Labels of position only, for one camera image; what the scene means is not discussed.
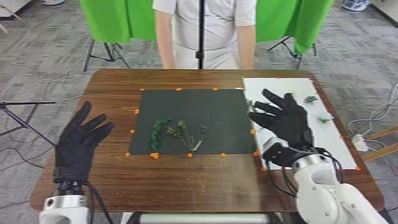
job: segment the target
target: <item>gray carpet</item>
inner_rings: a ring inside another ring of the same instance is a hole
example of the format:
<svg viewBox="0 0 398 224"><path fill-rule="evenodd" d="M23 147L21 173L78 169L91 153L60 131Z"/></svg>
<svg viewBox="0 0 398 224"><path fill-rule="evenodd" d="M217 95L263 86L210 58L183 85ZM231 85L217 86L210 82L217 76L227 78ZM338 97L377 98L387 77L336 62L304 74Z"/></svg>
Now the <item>gray carpet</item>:
<svg viewBox="0 0 398 224"><path fill-rule="evenodd" d="M0 32L0 101L62 101L80 96L99 68L124 67L121 62L92 60L89 72L82 73L91 34L76 0L69 0L59 8L48 8L37 2L21 17L23 21L2 21L11 34ZM256 67L293 69L295 61L284 48L266 51L272 44L258 44ZM133 68L162 67L155 43L131 40L123 55ZM389 90L398 83L398 29L371 9L350 13L336 3L318 38L318 56L306 55L302 70L316 74L345 124L368 117L371 110L387 102ZM76 102L78 98L39 107L32 125L53 141ZM11 109L27 116L28 107L14 106ZM373 132L398 125L396 117L398 110L393 108ZM0 131L16 126L12 121L7 122L4 113L0 124ZM396 142L396 136L382 141ZM0 137L0 150L9 147L18 148L30 158L46 152L50 145L27 131L19 131L12 136ZM43 166L48 156L46 152L32 163ZM21 202L28 200L41 169L27 163L7 168L18 163L21 159L14 150L0 151L0 224L37 223L37 212ZM368 167L386 197L386 208L391 209L398 206L398 155L370 162ZM389 214L398 222L398 210Z"/></svg>

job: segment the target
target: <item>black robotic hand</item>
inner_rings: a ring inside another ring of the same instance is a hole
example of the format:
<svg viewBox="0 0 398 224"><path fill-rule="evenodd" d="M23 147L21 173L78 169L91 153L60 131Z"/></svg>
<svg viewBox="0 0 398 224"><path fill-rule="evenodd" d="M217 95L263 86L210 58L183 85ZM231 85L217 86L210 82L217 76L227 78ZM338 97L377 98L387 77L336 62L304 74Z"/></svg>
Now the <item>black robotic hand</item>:
<svg viewBox="0 0 398 224"><path fill-rule="evenodd" d="M265 113L249 113L252 121L275 133L277 137L288 142L290 147L313 147L313 131L307 126L307 111L298 106L291 93L281 98L268 89L263 96L277 107L256 102L254 107Z"/></svg>
<svg viewBox="0 0 398 224"><path fill-rule="evenodd" d="M107 138L114 123L99 124L107 120L107 115L101 114L85 124L83 120L91 113L91 102L85 102L80 111L66 126L59 144L55 146L55 170L53 182L60 183L87 182L92 155L99 142Z"/></svg>

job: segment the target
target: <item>person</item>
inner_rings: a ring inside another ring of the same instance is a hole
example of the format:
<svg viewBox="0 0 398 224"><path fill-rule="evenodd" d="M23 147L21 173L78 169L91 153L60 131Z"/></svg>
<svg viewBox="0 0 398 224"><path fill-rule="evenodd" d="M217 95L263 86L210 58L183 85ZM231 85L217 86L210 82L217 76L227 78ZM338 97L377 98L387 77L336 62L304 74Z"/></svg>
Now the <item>person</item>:
<svg viewBox="0 0 398 224"><path fill-rule="evenodd" d="M258 0L208 0L204 6L204 68L252 69ZM165 69L195 69L199 1L155 0L156 40Z"/></svg>

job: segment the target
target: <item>white paper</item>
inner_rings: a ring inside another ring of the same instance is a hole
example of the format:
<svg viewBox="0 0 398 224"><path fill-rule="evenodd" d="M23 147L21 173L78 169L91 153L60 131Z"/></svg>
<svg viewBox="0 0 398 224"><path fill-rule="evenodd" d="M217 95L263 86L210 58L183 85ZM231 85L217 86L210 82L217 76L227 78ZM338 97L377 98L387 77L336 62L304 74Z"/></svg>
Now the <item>white paper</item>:
<svg viewBox="0 0 398 224"><path fill-rule="evenodd" d="M306 78L247 78L245 82L245 98L252 102L266 102L261 94L263 89L266 88L281 97L286 93L293 93L297 103L307 110L307 121L309 127L313 129L314 136L314 146L325 148L332 153L334 158L339 160L343 169L355 169L357 164L352 158L350 150L345 145L345 141L341 139L341 134L338 131L338 127L334 121L322 123L318 118L325 116L327 108L322 102L311 79ZM316 96L318 100L313 104L304 103L304 100L309 96ZM256 141L258 148L263 149L265 142L275 136L270 130L259 127L259 125L252 122L252 126L256 129Z"/></svg>

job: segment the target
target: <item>power strip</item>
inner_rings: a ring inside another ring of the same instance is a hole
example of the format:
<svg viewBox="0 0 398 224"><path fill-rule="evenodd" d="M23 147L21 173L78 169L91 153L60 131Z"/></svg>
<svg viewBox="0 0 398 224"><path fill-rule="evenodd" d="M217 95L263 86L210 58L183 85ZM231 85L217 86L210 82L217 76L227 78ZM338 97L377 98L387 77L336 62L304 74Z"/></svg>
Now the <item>power strip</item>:
<svg viewBox="0 0 398 224"><path fill-rule="evenodd" d="M361 152L366 152L370 150L368 145L364 143L364 136L362 135L355 135L352 138L352 143L355 145L355 148Z"/></svg>

